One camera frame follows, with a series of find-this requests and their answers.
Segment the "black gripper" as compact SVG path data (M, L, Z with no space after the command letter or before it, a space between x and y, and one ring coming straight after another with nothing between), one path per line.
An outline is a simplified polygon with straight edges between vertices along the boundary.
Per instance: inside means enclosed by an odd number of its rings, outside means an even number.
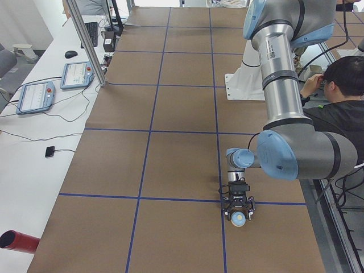
M228 221L231 220L231 212L234 210L247 210L247 219L251 221L256 210L255 199L253 196L230 195L223 199L223 213Z

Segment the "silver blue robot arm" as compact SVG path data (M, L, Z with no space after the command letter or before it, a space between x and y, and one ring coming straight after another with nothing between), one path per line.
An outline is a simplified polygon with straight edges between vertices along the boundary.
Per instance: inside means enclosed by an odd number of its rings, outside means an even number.
M339 179L358 159L354 145L336 133L317 132L303 112L295 48L328 40L334 29L335 1L252 1L243 35L259 55L262 90L268 121L257 137L255 151L230 148L226 152L228 190L224 214L241 227L255 210L247 197L245 169L259 167L284 180Z

